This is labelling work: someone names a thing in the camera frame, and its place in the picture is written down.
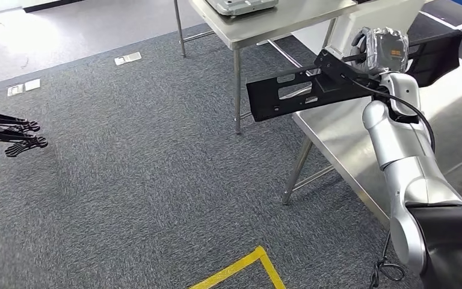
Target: wrapped object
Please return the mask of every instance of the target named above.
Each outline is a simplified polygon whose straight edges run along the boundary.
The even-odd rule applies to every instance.
[[[390,28],[369,29],[357,34],[352,42],[352,55],[365,53],[365,61],[353,66],[372,75],[393,71],[406,72],[408,68],[408,36]]]

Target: gray carpet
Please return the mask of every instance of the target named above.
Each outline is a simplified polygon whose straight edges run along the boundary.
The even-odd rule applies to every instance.
[[[16,159],[0,144],[0,288],[186,288],[260,245],[287,288],[368,286],[379,222],[336,172],[281,206],[301,131],[285,116],[234,135],[232,53],[215,36],[187,49],[171,33],[0,83],[0,112],[38,120],[50,142]],[[245,76],[291,68],[270,46],[242,54]],[[314,149],[304,174],[327,165]],[[215,288],[273,285],[253,264]]]

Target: stainless steel table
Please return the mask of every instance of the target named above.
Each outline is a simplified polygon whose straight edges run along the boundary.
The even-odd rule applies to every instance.
[[[456,88],[462,83],[462,68],[459,69],[444,76],[445,79],[440,79],[432,87],[422,89],[421,103],[436,135],[436,157],[440,170],[462,195],[462,89]],[[285,197],[293,189],[301,187],[295,182],[314,144],[387,226],[390,200],[386,183],[378,168],[368,132],[362,124],[362,111],[369,102],[369,98],[356,99],[293,114],[292,118],[306,137]],[[331,167],[315,175],[321,176],[329,171]]]
[[[218,14],[206,0],[189,1],[213,31],[184,38],[177,0],[174,0],[182,55],[185,56],[185,42],[212,33],[217,34],[226,46],[233,51],[235,70],[235,132],[237,134],[240,133],[240,120],[251,115],[250,113],[241,114],[240,109],[240,49],[326,20],[332,20],[325,37],[324,46],[326,46],[335,25],[335,18],[354,11],[357,5],[353,0],[279,0],[277,6],[272,9],[237,17],[226,17]],[[276,49],[283,53],[285,57],[287,56],[278,46]]]

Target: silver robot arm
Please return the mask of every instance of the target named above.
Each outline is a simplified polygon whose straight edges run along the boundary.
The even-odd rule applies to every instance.
[[[420,110],[413,77],[385,73],[381,85]],[[399,122],[393,115],[412,121]],[[462,288],[462,197],[441,173],[427,128],[394,100],[372,101],[362,118],[387,182],[397,256],[420,274],[426,288]]]

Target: yellow tape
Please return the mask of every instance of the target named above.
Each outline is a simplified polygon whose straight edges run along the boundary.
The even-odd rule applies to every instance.
[[[265,249],[263,247],[259,246],[257,247],[252,253],[249,255],[241,258],[237,262],[234,262],[230,266],[227,266],[224,268],[224,270],[214,274],[210,278],[195,284],[194,286],[190,287],[190,289],[208,289],[211,288],[220,282],[224,281],[225,279],[231,277],[232,275],[238,273],[239,271],[243,270],[245,267],[249,266],[250,264],[256,262],[257,260],[261,260],[261,264],[263,264],[263,267],[265,268],[266,272],[268,273],[268,276],[272,280],[272,283],[274,284],[276,289],[286,289],[284,286],[282,280],[279,277],[279,274],[277,274],[277,271],[275,270],[272,262],[266,255]]]
[[[279,277],[279,274],[277,274],[277,271],[274,268],[274,264],[272,264],[268,255],[266,255],[266,252],[259,259],[261,260],[261,264],[263,264],[263,267],[268,273],[268,276],[270,276],[270,280],[272,280],[272,283],[274,284],[275,288],[276,289],[286,289],[286,287],[284,286],[284,283]]]

